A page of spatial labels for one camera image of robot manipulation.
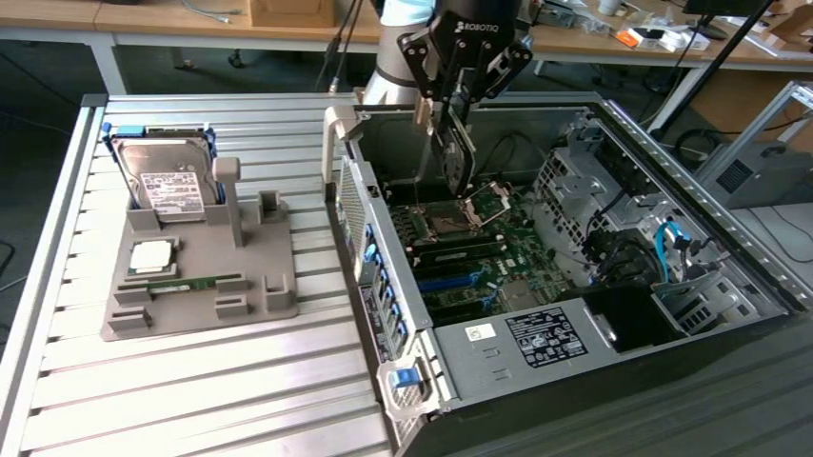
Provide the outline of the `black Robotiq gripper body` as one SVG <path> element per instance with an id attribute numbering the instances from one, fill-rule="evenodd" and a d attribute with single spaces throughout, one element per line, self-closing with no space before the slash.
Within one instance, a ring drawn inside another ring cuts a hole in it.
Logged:
<path id="1" fill-rule="evenodd" d="M 514 40 L 518 12 L 518 1 L 437 1 L 430 37 L 441 46 L 451 46 L 458 39 L 507 46 Z"/>

